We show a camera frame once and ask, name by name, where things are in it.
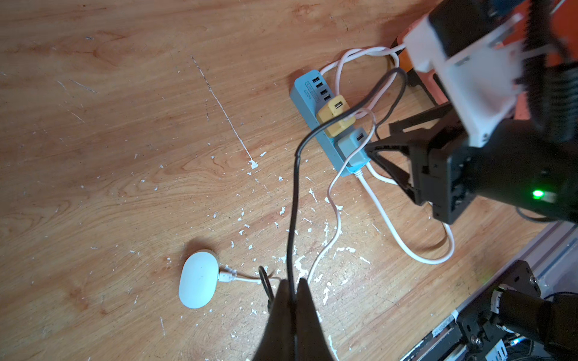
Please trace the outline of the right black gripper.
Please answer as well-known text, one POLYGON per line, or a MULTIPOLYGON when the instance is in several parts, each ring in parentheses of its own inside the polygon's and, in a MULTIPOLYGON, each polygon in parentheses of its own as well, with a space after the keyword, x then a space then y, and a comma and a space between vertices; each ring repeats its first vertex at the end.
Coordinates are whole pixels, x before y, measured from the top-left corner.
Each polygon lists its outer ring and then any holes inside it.
POLYGON ((390 135, 365 150, 407 147, 411 175, 379 153, 371 159, 413 203, 432 203, 435 218, 448 224, 477 196, 554 221, 577 221, 576 137, 551 141, 531 122, 509 119, 485 146, 471 147, 453 109, 447 102, 390 123, 390 135), (430 129, 406 131, 432 120, 439 121, 430 129))

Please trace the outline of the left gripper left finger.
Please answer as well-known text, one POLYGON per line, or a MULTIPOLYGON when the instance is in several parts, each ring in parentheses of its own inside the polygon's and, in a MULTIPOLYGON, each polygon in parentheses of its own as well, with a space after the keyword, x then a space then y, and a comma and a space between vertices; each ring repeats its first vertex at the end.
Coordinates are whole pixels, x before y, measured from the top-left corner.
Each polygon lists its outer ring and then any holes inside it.
POLYGON ((294 360, 292 295, 289 282, 282 280, 253 360, 294 360))

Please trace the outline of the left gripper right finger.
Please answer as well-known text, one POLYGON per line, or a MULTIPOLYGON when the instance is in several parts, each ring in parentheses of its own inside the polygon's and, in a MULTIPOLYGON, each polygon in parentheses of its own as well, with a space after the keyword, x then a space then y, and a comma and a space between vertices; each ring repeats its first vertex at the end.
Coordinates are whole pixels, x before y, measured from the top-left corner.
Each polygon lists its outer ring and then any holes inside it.
POLYGON ((333 360, 306 279, 297 286, 296 360, 333 360))

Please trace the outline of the teal USB wall charger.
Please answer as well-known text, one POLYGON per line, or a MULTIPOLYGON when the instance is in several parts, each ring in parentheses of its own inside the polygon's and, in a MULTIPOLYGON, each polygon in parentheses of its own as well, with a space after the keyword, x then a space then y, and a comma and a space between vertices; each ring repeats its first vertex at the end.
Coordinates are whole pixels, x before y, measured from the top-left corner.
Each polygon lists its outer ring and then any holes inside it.
MULTIPOLYGON (((367 139, 367 133, 363 128, 351 127, 345 131, 345 135, 337 141, 337 150, 343 159, 349 157, 367 139)), ((370 162, 370 158, 364 149, 358 151, 347 163, 347 170, 355 173, 370 162)))

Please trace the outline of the yellow USB wall charger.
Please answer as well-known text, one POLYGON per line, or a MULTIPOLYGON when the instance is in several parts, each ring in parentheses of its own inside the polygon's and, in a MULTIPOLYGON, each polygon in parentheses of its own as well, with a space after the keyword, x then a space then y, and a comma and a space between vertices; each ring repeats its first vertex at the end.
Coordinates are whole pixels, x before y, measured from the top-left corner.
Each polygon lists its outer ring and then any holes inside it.
MULTIPOLYGON (((338 117, 350 110, 348 102, 342 95, 338 95, 328 101, 320 111, 317 113, 317 120, 319 123, 326 123, 335 117, 338 117)), ((325 133, 329 138, 336 138, 337 135, 343 133, 346 129, 356 122, 355 115, 350 115, 343 118, 339 122, 334 123, 325 129, 325 133)))

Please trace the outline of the mint green earbud case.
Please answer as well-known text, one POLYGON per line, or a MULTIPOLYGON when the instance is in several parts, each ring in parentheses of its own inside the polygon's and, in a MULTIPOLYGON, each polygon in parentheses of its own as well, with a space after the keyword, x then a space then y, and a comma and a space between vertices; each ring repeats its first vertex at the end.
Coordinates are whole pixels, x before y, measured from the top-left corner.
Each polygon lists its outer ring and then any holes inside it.
POLYGON ((186 260, 179 282, 179 299, 191 309, 206 306, 215 295, 220 266, 214 252, 201 250, 186 260))

